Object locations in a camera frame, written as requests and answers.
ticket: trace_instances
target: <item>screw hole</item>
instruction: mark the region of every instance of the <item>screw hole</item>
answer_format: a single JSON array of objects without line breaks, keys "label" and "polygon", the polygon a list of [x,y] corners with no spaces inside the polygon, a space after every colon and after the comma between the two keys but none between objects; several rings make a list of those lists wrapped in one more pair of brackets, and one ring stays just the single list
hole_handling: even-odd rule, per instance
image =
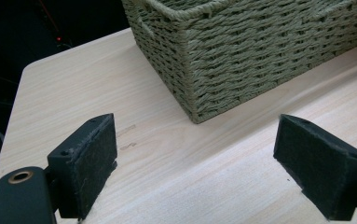
[{"label": "screw hole", "polygon": [[63,152],[60,153],[62,156],[68,156],[70,153],[68,150],[64,150]]},{"label": "screw hole", "polygon": [[9,178],[8,182],[10,184],[19,184],[21,182],[24,182],[24,181],[30,179],[33,176],[33,174],[34,173],[31,171],[22,171],[22,172],[12,175]]}]

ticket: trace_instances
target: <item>foam block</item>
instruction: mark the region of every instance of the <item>foam block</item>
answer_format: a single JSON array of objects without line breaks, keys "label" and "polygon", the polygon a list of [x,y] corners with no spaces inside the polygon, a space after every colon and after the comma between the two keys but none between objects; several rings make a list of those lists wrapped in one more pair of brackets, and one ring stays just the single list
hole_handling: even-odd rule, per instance
[{"label": "foam block", "polygon": [[317,125],[281,115],[274,158],[330,220],[351,220],[357,149]]},{"label": "foam block", "polygon": [[88,120],[48,155],[53,178],[59,181],[62,217],[85,219],[117,167],[117,141],[112,114]]}]

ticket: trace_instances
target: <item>wicker basket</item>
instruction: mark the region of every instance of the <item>wicker basket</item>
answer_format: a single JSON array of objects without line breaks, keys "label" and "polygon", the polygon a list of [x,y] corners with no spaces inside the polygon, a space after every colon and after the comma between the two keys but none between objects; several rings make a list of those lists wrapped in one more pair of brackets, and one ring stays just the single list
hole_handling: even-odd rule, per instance
[{"label": "wicker basket", "polygon": [[137,45],[195,123],[357,46],[357,0],[122,0]]}]

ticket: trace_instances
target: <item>wooden table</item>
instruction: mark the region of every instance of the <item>wooden table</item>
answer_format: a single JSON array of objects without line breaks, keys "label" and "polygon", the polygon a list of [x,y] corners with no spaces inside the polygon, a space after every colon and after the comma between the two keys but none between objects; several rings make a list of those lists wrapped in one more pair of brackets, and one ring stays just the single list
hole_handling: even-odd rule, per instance
[{"label": "wooden table", "polygon": [[357,147],[357,49],[199,125],[131,30],[67,50],[24,69],[0,177],[45,168],[51,150],[105,113],[116,118],[118,167],[84,223],[328,223],[273,148],[281,113]]}]

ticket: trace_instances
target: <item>wood grain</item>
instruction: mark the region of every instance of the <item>wood grain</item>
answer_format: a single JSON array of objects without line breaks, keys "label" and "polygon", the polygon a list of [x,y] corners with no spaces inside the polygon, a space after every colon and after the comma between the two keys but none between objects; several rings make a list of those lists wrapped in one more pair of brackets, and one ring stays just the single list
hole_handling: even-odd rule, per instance
[{"label": "wood grain", "polygon": [[118,167],[84,223],[328,223],[273,147],[281,113],[357,147],[357,49],[200,125],[130,30],[67,50],[23,71],[0,177],[45,168],[51,150],[105,113],[116,118]]}]

